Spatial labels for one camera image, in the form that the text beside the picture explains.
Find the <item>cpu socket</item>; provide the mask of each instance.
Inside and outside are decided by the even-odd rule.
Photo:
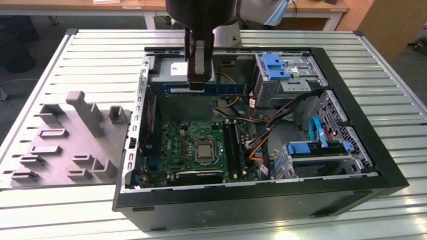
[[[212,138],[195,138],[195,162],[202,166],[211,165],[215,162],[215,142]]]

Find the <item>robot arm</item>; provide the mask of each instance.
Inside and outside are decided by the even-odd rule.
[[[187,77],[191,90],[203,90],[212,76],[214,29],[239,17],[275,26],[290,0],[165,0],[169,16],[186,25]]]
[[[165,10],[186,25],[188,85],[191,90],[203,90],[212,76],[212,31],[235,16],[236,0],[165,0]]]

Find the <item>blue drive bay latch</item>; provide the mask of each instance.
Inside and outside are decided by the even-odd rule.
[[[268,80],[291,79],[291,74],[288,74],[286,68],[286,62],[280,59],[278,54],[263,54],[260,63],[266,69]]]

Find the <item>yellow wire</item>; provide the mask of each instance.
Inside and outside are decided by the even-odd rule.
[[[232,79],[231,76],[228,76],[226,73],[222,73],[222,72],[216,72],[215,74],[219,74],[219,75],[223,75],[234,84],[238,84],[236,81]],[[238,96],[235,98],[235,100],[232,101],[232,103],[224,105],[224,106],[216,106],[214,107],[214,109],[226,109],[228,108],[230,106],[235,105],[235,103],[239,101],[240,97]]]

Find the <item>label sticker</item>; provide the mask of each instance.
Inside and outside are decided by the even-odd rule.
[[[204,93],[206,90],[190,90],[190,88],[171,88],[171,93]]]
[[[296,67],[287,67],[287,72],[288,73],[298,73],[299,72],[299,69]]]
[[[123,9],[141,9],[140,6],[123,6]]]
[[[262,171],[263,174],[266,174],[266,176],[268,176],[268,168],[264,166],[264,164],[260,165],[259,170]]]
[[[248,106],[254,109],[255,108],[255,103],[256,103],[256,100],[255,99],[250,99],[248,100]]]
[[[187,62],[173,62],[171,64],[171,76],[187,75]]]

